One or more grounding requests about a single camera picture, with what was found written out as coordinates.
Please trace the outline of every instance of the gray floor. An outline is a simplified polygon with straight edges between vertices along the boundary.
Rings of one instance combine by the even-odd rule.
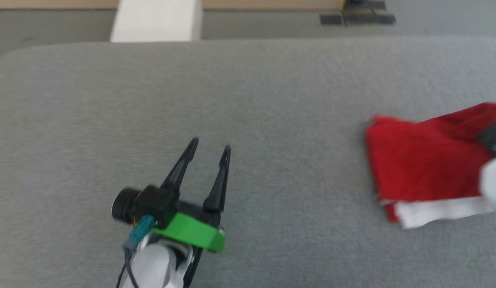
[[[386,0],[392,27],[321,27],[318,12],[207,12],[205,39],[368,35],[496,36],[496,0]],[[27,46],[107,41],[114,11],[0,11],[0,55]]]

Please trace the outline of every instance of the blue connector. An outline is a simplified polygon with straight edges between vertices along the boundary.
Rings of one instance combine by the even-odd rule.
[[[144,215],[131,234],[129,234],[129,239],[122,244],[122,249],[128,250],[131,253],[136,252],[138,244],[143,240],[143,237],[150,233],[154,226],[154,218],[150,215]]]

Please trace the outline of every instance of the gray table surface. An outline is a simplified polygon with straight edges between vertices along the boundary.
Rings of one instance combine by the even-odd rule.
[[[193,136],[182,198],[233,153],[223,253],[193,287],[496,287],[496,214],[404,231],[374,197],[364,129],[496,101],[496,40],[64,44],[0,58],[0,288],[113,287],[124,186]]]

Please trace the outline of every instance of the green bracket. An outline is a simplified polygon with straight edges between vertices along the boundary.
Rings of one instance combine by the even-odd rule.
[[[195,218],[177,213],[165,229],[154,228],[155,234],[213,252],[221,252],[225,235]]]

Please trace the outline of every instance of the wooden baseboard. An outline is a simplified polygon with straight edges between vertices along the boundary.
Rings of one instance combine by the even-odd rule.
[[[119,0],[0,0],[0,9],[116,9]],[[204,10],[341,10],[345,0],[204,0]]]

